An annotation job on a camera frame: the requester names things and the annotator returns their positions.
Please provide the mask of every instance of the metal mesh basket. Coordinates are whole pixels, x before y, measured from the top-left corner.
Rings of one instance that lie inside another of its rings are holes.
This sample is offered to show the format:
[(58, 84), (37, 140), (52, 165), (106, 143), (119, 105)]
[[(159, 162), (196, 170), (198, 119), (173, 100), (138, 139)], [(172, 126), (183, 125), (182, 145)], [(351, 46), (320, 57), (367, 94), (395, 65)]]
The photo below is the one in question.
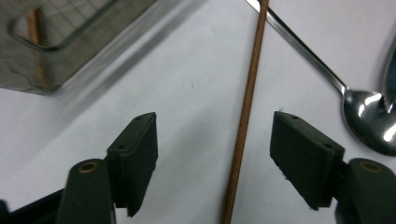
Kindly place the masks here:
[(154, 2), (0, 1), (0, 87), (56, 91)]

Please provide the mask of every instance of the spoon handle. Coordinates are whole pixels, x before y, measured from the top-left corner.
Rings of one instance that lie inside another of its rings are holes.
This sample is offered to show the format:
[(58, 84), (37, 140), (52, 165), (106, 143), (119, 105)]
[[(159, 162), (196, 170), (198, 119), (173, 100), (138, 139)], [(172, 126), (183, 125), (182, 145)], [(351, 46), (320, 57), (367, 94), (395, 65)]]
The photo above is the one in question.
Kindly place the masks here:
[(330, 69), (271, 8), (267, 11), (267, 21), (282, 35), (295, 49), (311, 62), (334, 87), (344, 95), (347, 85)]

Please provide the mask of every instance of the white table surface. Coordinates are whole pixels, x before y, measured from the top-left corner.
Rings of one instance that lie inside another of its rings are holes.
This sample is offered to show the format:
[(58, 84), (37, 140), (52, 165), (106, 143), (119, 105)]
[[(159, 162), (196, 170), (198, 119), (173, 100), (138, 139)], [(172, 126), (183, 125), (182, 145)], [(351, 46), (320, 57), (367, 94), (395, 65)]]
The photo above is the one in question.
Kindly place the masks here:
[[(118, 223), (219, 223), (258, 13), (244, 0), (162, 4), (167, 15), (119, 47), (116, 61), (105, 50), (55, 94), (0, 90), (0, 198), (10, 210), (63, 188), (74, 164), (103, 158), (134, 117), (154, 111), (157, 168), (140, 211), (127, 218), (118, 210)], [(395, 1), (272, 0), (270, 7), (346, 84), (382, 91)], [(233, 223), (335, 223), (336, 201), (313, 211), (269, 157), (277, 110), (343, 146), (345, 161), (367, 158), (396, 171), (393, 158), (350, 134), (340, 103), (267, 23)]]

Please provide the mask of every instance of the stainless steel spoon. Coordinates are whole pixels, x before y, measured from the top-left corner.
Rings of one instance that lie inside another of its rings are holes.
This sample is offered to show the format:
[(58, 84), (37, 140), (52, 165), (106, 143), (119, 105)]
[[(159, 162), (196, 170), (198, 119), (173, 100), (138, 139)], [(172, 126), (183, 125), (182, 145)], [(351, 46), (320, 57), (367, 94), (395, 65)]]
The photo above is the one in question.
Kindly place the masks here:
[(396, 112), (388, 112), (382, 95), (375, 91), (350, 89), (270, 8), (267, 21), (341, 93), (349, 130), (371, 149), (396, 156)]

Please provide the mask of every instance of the wooden stick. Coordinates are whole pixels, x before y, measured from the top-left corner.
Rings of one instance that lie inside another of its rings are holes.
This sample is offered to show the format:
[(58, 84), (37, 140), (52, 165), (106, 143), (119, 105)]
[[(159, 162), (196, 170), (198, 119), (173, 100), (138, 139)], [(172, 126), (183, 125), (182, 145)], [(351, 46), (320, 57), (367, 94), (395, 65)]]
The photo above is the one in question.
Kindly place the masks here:
[(239, 172), (244, 154), (244, 146), (248, 132), (248, 121), (253, 101), (254, 86), (256, 83), (257, 70), (259, 67), (260, 52), (262, 50), (262, 37), (264, 33), (265, 20), (268, 9), (268, 0), (262, 0), (256, 36), (254, 38), (253, 51), (251, 53), (250, 67), (247, 75), (247, 86), (245, 89), (244, 103), (242, 105), (241, 118), (239, 120), (238, 134), (236, 136), (233, 151), (233, 163), (231, 166), (228, 190), (221, 218), (222, 224), (231, 224), (233, 216), (233, 204), (235, 201), (236, 188), (238, 187)]
[[(37, 45), (41, 45), (43, 42), (41, 28), (40, 28), (40, 19), (39, 13), (37, 9), (30, 11), (27, 14), (27, 27), (29, 32), (30, 41)], [(50, 87), (50, 78), (46, 74), (44, 69), (44, 62), (39, 52), (35, 52), (35, 82), (38, 88), (46, 89)]]

